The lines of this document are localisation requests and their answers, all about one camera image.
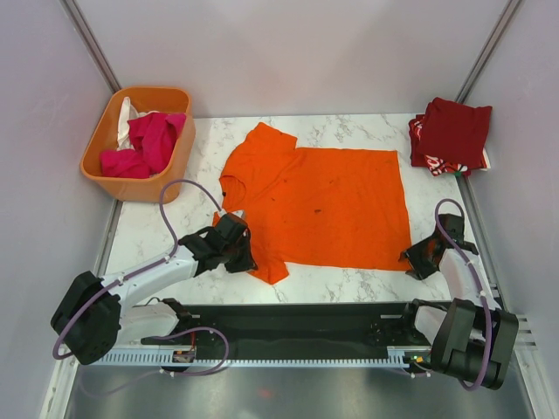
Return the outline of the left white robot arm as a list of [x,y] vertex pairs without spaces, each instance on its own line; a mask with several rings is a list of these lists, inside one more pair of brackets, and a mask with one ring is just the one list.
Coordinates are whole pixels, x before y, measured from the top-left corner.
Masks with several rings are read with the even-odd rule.
[[251,232],[240,211],[219,215],[217,224],[178,238],[167,253],[131,269],[97,277],[91,271],[71,283],[51,319],[58,338],[55,359],[80,364],[100,360],[114,346],[145,338],[185,342],[191,322],[175,302],[144,299],[220,265],[229,273],[254,271]]

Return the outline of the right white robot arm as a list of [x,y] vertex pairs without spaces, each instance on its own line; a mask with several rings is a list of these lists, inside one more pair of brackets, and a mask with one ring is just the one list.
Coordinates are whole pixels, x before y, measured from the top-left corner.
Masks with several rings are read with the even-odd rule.
[[496,390],[506,377],[519,320],[502,309],[482,279],[479,253],[464,231],[463,216],[437,215],[431,236],[402,252],[413,278],[442,274],[452,301],[446,306],[414,299],[399,329],[410,343],[431,344],[426,357],[414,359],[416,366],[456,378],[469,390]]

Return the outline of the orange t shirt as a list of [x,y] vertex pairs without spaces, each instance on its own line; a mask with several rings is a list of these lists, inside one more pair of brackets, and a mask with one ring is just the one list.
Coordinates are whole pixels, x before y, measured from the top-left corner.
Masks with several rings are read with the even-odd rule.
[[303,148],[259,123],[228,157],[223,207],[251,231],[252,275],[273,285],[290,263],[406,271],[410,221],[395,151]]

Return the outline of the pink t shirt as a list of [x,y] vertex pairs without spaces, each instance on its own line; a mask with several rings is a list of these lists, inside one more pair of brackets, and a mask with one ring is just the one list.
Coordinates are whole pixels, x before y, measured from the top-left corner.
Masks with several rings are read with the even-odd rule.
[[149,113],[128,121],[131,148],[100,153],[105,177],[147,179],[168,167],[187,116],[184,113]]

